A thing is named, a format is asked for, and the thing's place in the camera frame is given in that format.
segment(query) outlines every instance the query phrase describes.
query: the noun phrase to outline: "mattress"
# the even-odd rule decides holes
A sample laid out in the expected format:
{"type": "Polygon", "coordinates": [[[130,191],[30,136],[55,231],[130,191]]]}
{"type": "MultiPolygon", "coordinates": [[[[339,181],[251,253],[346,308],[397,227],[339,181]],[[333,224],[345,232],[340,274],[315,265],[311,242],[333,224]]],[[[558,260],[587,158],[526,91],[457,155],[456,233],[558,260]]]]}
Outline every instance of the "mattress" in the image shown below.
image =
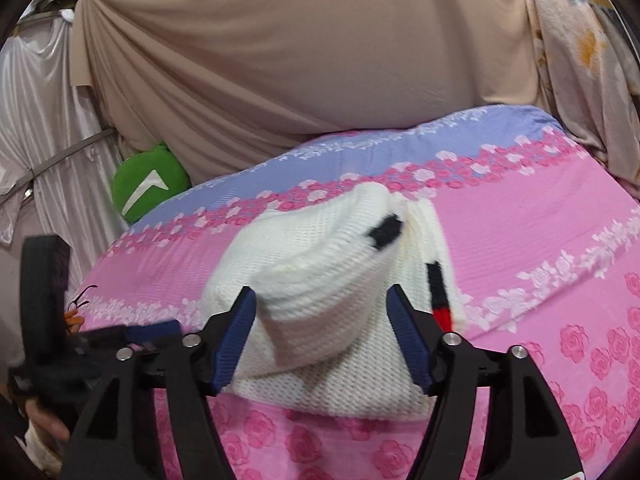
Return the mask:
{"type": "MultiPolygon", "coordinates": [[[[204,284],[245,225],[268,208],[321,203],[368,181],[432,201],[465,302],[465,337],[529,350],[596,478],[640,416],[640,207],[535,107],[324,136],[194,187],[101,257],[84,284],[97,285],[84,328],[167,318],[203,326],[204,284]]],[[[479,390],[465,480],[478,472],[487,403],[479,390]]],[[[404,478],[427,424],[331,418],[232,394],[210,406],[240,480],[404,478]]],[[[156,409],[168,477],[178,479],[162,392],[156,409]]]]}

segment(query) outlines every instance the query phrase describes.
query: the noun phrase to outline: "white knit fabric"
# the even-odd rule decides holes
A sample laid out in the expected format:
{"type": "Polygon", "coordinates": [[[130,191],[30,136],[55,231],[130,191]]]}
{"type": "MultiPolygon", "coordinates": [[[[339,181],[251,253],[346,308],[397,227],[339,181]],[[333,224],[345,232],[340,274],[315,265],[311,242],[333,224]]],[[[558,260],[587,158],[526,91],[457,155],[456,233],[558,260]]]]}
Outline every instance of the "white knit fabric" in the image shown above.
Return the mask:
{"type": "Polygon", "coordinates": [[[435,260],[461,331],[463,309],[428,200],[410,202],[367,183],[320,205],[264,213],[238,233],[201,302],[210,316],[227,311],[244,285],[258,296],[231,390],[310,413],[423,416],[430,406],[407,371],[385,295],[400,283],[415,308],[430,310],[425,263],[435,260]],[[376,250],[367,234],[392,214],[402,234],[376,250]]]}

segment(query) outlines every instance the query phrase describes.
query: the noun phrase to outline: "wall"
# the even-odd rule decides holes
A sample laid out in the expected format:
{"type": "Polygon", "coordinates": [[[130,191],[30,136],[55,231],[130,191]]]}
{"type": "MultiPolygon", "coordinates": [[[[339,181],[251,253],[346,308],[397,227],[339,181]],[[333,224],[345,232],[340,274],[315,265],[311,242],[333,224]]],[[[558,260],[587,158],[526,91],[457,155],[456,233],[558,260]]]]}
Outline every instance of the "wall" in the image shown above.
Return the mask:
{"type": "Polygon", "coordinates": [[[22,241],[41,233],[35,202],[31,200],[20,210],[11,247],[0,248],[0,383],[6,382],[8,363],[19,360],[22,355],[19,313],[22,241]]]}

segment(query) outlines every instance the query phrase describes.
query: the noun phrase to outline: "green cushion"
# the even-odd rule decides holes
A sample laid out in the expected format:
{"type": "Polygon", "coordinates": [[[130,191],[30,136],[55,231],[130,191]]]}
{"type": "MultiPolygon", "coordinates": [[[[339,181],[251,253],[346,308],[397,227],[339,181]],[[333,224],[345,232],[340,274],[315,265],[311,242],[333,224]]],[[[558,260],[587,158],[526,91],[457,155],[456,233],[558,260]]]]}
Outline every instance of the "green cushion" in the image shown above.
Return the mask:
{"type": "Polygon", "coordinates": [[[191,187],[189,175],[165,143],[125,160],[111,184],[113,205],[129,223],[191,187]]]}

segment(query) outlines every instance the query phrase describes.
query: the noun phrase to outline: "blue gripper pad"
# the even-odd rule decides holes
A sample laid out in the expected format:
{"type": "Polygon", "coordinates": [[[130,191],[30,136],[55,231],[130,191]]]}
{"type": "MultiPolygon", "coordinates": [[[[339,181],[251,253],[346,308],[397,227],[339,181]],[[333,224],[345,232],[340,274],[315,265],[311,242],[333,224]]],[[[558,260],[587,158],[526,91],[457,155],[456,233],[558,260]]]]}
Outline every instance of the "blue gripper pad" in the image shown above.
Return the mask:
{"type": "Polygon", "coordinates": [[[130,343],[143,346],[165,337],[179,336],[182,334],[180,322],[175,319],[153,323],[152,325],[131,325],[127,327],[127,340],[130,343]]]}
{"type": "Polygon", "coordinates": [[[410,304],[405,304],[392,286],[386,292],[386,315],[396,334],[400,351],[404,357],[414,384],[427,394],[433,384],[431,378],[430,354],[427,345],[418,332],[411,315],[410,304]]]}
{"type": "Polygon", "coordinates": [[[255,292],[245,286],[229,311],[231,321],[220,346],[211,357],[211,367],[214,370],[211,385],[217,394],[234,377],[240,354],[254,324],[256,301],[255,292]]]}

